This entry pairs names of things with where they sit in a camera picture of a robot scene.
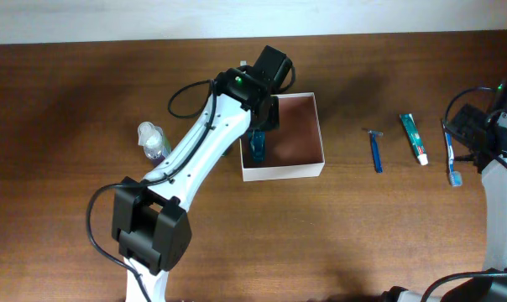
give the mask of box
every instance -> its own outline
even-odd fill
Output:
[[[280,128],[265,134],[265,160],[252,160],[248,137],[240,138],[243,180],[317,177],[324,167],[321,129],[313,92],[279,95]]]

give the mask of toothpaste tube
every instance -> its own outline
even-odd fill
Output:
[[[423,147],[423,142],[421,141],[420,134],[418,134],[418,129],[414,124],[414,118],[412,118],[412,114],[400,114],[401,121],[403,122],[403,126],[405,126],[406,134],[410,139],[410,143],[412,143],[412,148],[414,149],[414,153],[420,161],[421,165],[426,165],[429,163],[427,160],[427,154],[425,153],[425,147]]]

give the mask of toothbrush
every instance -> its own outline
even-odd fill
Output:
[[[449,183],[456,187],[463,185],[463,176],[460,172],[453,170],[453,161],[455,160],[455,153],[453,152],[452,146],[452,136],[446,132],[446,128],[444,127],[444,134],[446,134],[446,146],[447,146],[447,170],[449,173],[447,174],[449,178]]]

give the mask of white cap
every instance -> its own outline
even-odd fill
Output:
[[[150,122],[142,122],[138,126],[138,145],[148,148],[159,147],[162,144],[162,134]]]
[[[427,160],[427,154],[418,155],[418,160],[420,161],[421,165],[429,164],[429,161]]]

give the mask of toothpaste cap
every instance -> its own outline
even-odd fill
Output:
[[[427,160],[427,154],[418,155],[418,160],[420,161],[421,165],[429,164],[429,161]]]

